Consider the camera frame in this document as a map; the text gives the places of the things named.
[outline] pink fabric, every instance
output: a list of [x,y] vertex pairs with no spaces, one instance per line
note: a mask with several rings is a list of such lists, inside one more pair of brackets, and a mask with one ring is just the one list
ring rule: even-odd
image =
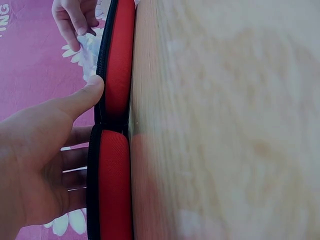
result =
[[[0,0],[0,121],[85,85],[77,54],[60,36],[51,5],[52,0]],[[96,15],[101,14],[98,6]],[[92,110],[75,122],[80,126],[92,123]],[[23,228],[17,239],[85,240],[85,217],[81,209],[46,226]]]

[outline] black zipper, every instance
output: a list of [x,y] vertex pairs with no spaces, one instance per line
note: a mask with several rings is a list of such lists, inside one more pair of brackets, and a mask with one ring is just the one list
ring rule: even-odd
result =
[[[109,60],[108,56],[111,45],[114,22],[116,18],[117,6],[118,0],[111,0],[100,44],[98,62],[96,65],[96,74],[103,79],[104,84],[106,84],[107,82],[107,66]],[[94,106],[94,122],[96,124],[103,124],[107,122],[107,119],[108,118],[106,112],[106,88],[104,88],[100,101],[97,103],[97,105]]]
[[86,218],[88,240],[100,240],[99,212],[99,153],[102,126],[94,125],[90,135],[87,178],[86,178]]

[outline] red fabric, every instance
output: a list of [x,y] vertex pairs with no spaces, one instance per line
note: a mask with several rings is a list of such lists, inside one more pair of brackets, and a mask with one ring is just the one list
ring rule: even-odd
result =
[[112,118],[121,117],[128,104],[131,88],[134,27],[134,1],[118,0],[105,86],[106,111]]
[[98,171],[101,240],[131,240],[130,151],[125,136],[102,132]]

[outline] black trim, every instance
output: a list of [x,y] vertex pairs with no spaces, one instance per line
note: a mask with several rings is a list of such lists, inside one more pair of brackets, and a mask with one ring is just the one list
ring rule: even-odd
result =
[[92,128],[86,172],[86,218],[88,240],[100,240],[99,154],[102,126]]
[[[106,17],[106,22],[104,25],[102,40],[100,44],[100,50],[98,55],[98,62],[96,67],[96,74],[99,75],[104,84],[107,82],[107,66],[108,66],[108,56],[110,51],[112,33],[114,29],[114,22],[116,18],[118,0],[111,0],[108,15]],[[106,112],[106,87],[100,101],[94,106],[94,122],[96,124],[103,124],[107,122],[107,112]]]

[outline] white daisy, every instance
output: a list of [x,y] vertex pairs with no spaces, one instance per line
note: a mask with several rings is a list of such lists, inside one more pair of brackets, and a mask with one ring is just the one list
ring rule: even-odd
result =
[[[97,37],[102,36],[103,33],[104,33],[104,29],[103,28],[99,28],[99,27],[94,28],[93,31],[95,31]],[[82,38],[91,38],[92,36],[87,33],[87,34],[85,34],[85,35],[83,35],[81,37]],[[72,58],[70,60],[71,63],[73,63],[73,64],[78,63],[78,65],[80,67],[82,67],[83,64],[82,64],[82,60],[81,60],[80,51],[73,51],[68,44],[64,45],[61,49],[65,50],[65,52],[62,54],[63,58],[69,58],[69,57],[72,56]]]
[[52,227],[53,234],[61,237],[67,231],[68,225],[70,224],[71,228],[79,235],[84,234],[87,229],[85,215],[87,215],[87,209],[78,209],[71,211],[54,219],[53,221],[44,224],[45,228]]
[[95,7],[95,17],[96,19],[101,19],[102,21],[107,20],[107,15],[102,11],[101,0],[99,0]]
[[63,54],[62,54],[62,57],[63,58],[68,58],[68,57],[71,57],[71,63],[75,64],[75,63],[78,63],[79,66],[82,66],[81,64],[81,59],[80,59],[80,51],[73,51],[70,46],[67,44],[67,45],[64,45],[62,48],[62,50],[66,50]]

